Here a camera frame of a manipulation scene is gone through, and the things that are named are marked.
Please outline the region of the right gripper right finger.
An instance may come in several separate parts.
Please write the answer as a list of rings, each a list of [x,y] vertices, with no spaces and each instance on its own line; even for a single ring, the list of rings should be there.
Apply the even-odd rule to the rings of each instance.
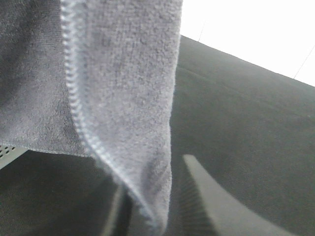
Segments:
[[[224,190],[193,155],[184,155],[179,198],[186,236],[289,236]]]

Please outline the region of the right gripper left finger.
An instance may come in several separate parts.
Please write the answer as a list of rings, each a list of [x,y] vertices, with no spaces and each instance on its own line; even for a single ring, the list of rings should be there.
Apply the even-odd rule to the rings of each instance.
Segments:
[[[124,236],[129,226],[129,196],[124,185],[118,185],[111,200],[100,235]]]

